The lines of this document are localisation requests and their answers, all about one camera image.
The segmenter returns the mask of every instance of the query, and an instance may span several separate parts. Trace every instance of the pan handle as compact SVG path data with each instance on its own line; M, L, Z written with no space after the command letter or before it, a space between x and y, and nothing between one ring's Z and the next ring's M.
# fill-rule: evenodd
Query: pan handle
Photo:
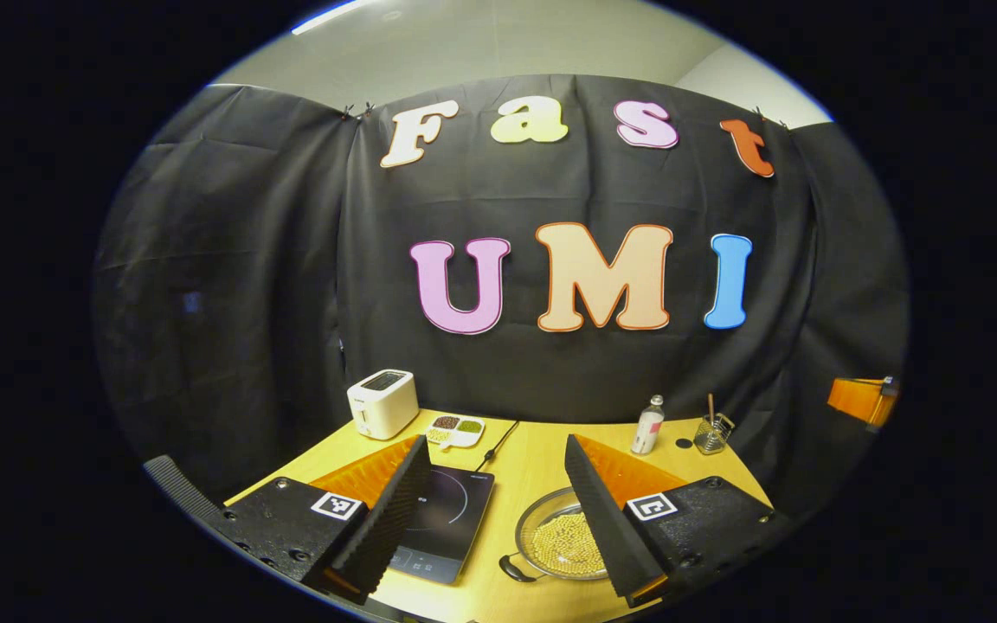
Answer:
M515 556L517 554L518 552L514 552L513 555L502 556L501 559L498 559L498 566L502 568L506 575L513 577L513 579L518 580L518 582L537 582L537 577L529 577L522 572L521 568L514 567L514 563L510 561L510 556Z

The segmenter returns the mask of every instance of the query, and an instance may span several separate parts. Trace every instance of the ceiling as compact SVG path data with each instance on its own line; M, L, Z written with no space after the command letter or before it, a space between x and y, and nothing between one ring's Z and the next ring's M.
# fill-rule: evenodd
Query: ceiling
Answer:
M361 0L219 75L344 109L507 75L676 84L725 40L641 0Z

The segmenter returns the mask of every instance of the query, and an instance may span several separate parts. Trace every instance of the black cooktop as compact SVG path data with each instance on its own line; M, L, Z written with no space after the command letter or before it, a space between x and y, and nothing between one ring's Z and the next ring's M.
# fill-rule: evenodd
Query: black cooktop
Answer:
M391 568L442 584L460 575L472 548L495 477L463 469L433 466L428 494L419 500Z

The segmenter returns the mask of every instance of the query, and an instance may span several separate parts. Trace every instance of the pen holder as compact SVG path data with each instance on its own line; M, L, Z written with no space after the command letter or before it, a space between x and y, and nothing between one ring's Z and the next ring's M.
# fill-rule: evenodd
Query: pen holder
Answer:
M695 433L695 447L703 454L717 454L725 449L725 442L732 433L733 422L723 414L715 415L712 425L708 419L699 422Z

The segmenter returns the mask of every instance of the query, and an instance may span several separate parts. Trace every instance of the table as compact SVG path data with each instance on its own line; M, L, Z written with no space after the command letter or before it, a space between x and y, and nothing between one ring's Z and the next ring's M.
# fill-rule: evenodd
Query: table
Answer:
M443 415L441 411L423 409L407 428L387 441L358 434L350 422L289 464L268 474L256 485L227 500L226 505L247 496L272 478L282 476L300 482L313 481L365 454L403 441L409 435L424 434L428 425L440 415ZM479 466L483 454L493 448L514 423L504 419L481 419L486 422L486 428L472 448L441 451L435 443L431 443L432 464L467 470ZM677 439L695 438L700 419L696 415L683 421L665 421L656 446L651 453L640 457L641 460L675 473L688 482L709 476L726 478L737 488L771 506L752 473L731 448L704 456L694 446L687 449L676 446ZM537 582L522 583L512 580L499 568L500 557L518 552L514 529L522 513L545 494L571 486L564 471L567 435L581 434L628 453L636 430L636 421L620 425L519 423L518 428L503 442L495 458L481 470L495 474L495 486L475 544L468 552L456 583L438 584L388 568L379 588L369 599L446 623L467 623L470 620L479 623L569 623L571 620L594 623L641 610L640 607L627 607L624 598L614 595L609 580L577 582L546 575ZM514 556L512 560L526 573L539 575L521 556ZM653 601L644 607L658 602Z

